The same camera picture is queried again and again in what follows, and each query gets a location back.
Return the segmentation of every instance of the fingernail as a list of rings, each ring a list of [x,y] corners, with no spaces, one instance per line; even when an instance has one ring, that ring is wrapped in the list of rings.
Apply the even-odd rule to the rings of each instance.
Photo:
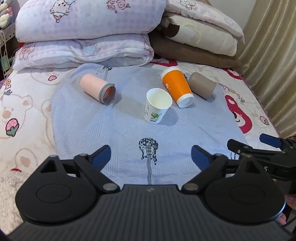
[[[284,218],[279,218],[278,222],[280,225],[285,225],[286,224],[286,220]]]
[[[290,203],[290,204],[293,203],[294,198],[295,198],[294,195],[290,195],[290,194],[285,195],[285,199],[287,203]]]

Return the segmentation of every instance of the bed sheet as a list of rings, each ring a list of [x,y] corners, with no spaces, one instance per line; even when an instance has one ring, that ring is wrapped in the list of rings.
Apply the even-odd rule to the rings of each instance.
[[[274,149],[259,142],[259,135],[278,136],[260,104],[235,71],[155,56],[147,68],[179,66],[187,77],[198,72],[222,85],[228,107],[254,148]],[[0,172],[11,169],[32,173],[55,154],[50,99],[73,69],[13,71],[0,89]]]

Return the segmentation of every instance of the pink cup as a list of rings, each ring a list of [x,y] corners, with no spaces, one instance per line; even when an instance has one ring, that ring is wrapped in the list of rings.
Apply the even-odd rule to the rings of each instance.
[[[102,104],[108,104],[115,95],[115,86],[92,74],[84,75],[80,80],[81,88]]]

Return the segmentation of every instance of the beige curtain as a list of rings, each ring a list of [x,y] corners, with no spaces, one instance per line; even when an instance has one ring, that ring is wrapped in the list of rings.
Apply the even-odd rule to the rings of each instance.
[[[280,136],[296,136],[296,0],[257,0],[244,33],[241,74]]]

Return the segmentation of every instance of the ribbed gray panel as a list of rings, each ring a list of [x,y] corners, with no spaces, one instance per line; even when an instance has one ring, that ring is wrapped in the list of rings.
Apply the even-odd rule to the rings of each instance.
[[[218,219],[197,196],[176,186],[125,185],[104,195],[92,212],[69,224],[41,227],[24,223],[13,241],[287,241],[276,222],[238,226]]]

